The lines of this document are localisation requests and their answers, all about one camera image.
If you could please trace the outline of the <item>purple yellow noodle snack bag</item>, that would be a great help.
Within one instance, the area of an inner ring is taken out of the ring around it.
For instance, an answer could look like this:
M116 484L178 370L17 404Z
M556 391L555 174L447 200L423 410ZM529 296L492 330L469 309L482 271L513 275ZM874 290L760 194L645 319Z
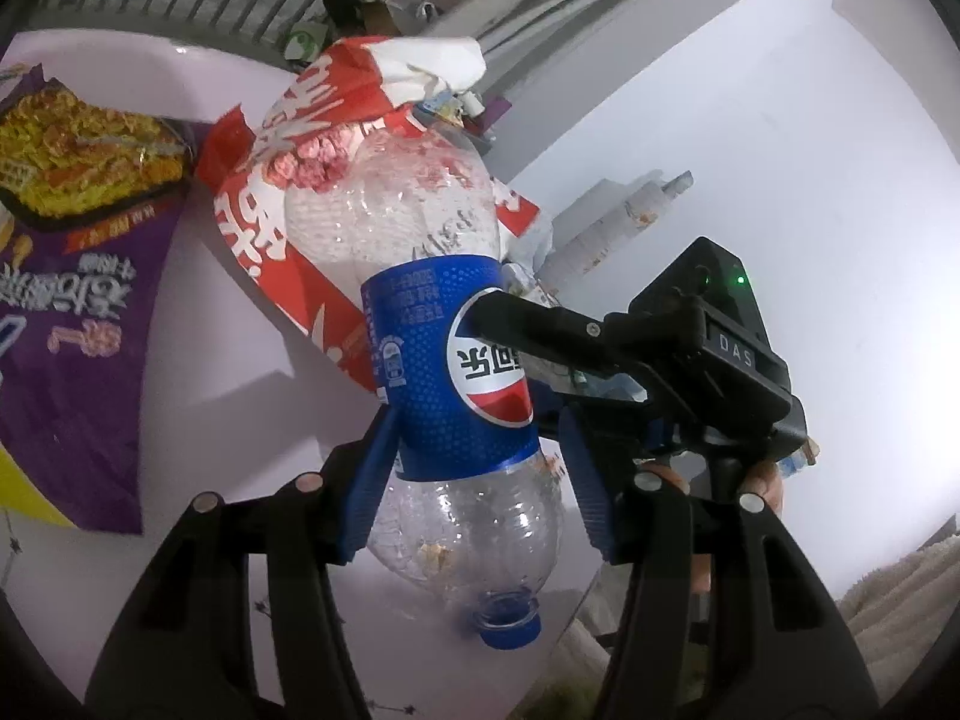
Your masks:
M142 531L149 327L194 129L95 106L35 65L2 94L2 502Z

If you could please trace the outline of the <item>clear Pepsi plastic bottle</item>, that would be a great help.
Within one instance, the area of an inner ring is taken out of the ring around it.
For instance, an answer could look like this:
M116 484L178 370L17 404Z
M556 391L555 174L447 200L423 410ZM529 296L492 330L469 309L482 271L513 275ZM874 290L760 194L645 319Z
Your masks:
M467 328L500 289L501 260L483 254L412 260L361 286L377 396L400 434L368 546L489 647L516 650L542 629L563 505L521 358Z

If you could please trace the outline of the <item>red white paper food bag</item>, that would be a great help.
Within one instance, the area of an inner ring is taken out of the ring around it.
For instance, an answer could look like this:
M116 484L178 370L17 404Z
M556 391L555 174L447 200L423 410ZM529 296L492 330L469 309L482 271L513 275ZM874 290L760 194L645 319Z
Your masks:
M470 37L352 37L309 65L259 128L215 124L200 175L231 255L340 371L374 387L361 286L412 260L527 262L540 211L491 177L460 128L415 106L487 70Z

